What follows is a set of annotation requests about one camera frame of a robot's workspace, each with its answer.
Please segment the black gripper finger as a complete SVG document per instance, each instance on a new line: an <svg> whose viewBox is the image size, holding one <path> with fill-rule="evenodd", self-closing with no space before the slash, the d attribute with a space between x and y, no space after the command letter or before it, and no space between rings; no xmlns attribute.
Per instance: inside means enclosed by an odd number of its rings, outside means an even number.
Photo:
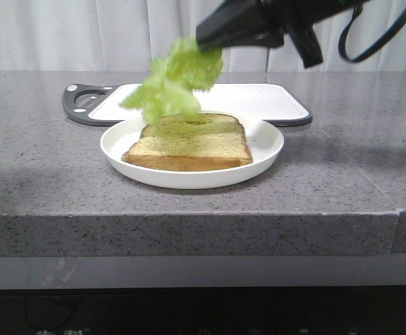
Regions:
<svg viewBox="0 0 406 335"><path fill-rule="evenodd" d="M274 1L224 1L195 30L201 51L227 47L284 45Z"/></svg>
<svg viewBox="0 0 406 335"><path fill-rule="evenodd" d="M301 57L304 68L318 66L324 61L312 26L305 27L298 21L290 21L287 23L287 33Z"/></svg>

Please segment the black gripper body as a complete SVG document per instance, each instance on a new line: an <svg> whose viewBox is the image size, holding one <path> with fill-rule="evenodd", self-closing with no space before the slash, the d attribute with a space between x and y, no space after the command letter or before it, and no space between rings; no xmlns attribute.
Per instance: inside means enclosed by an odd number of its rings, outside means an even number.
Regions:
<svg viewBox="0 0 406 335"><path fill-rule="evenodd" d="M293 24L303 29L309 28L314 23L363 3L364 1L339 0L259 1L270 19L271 26L282 32L288 32Z"/></svg>

